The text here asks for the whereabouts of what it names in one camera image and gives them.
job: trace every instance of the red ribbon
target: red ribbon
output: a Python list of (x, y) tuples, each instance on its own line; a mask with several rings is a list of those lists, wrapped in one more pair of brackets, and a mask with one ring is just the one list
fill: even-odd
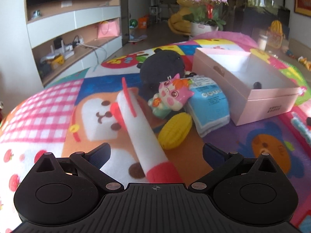
[(211, 5), (211, 4), (207, 4), (207, 5), (206, 5), (206, 9), (207, 9), (207, 17), (208, 17), (208, 19), (212, 19), (212, 18), (213, 18), (213, 9), (214, 9), (214, 6)]

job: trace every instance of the yellow corn toy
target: yellow corn toy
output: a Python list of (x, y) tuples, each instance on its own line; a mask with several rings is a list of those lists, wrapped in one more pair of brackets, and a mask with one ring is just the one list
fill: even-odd
[(178, 147), (187, 137), (192, 127), (192, 117), (187, 113), (173, 116), (159, 133), (158, 141), (164, 150)]

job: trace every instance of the blue package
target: blue package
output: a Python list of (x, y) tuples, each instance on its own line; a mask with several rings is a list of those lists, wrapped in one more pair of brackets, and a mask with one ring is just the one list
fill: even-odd
[(204, 76), (189, 78), (189, 89), (194, 92), (186, 111), (192, 116), (200, 137), (230, 122), (229, 104), (215, 81)]

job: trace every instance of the flower pot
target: flower pot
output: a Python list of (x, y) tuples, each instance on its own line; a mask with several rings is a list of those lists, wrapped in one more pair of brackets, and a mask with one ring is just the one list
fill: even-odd
[(218, 31), (217, 26), (203, 25), (199, 23), (191, 23), (191, 36), (197, 36), (205, 32)]

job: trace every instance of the black plush toy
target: black plush toy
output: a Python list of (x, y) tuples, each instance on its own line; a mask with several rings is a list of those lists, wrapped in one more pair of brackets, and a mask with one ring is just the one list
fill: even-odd
[(173, 50), (155, 49), (155, 54), (147, 58), (144, 63), (137, 65), (143, 83), (143, 95), (152, 98), (159, 92), (160, 82), (185, 75), (185, 65), (181, 56)]

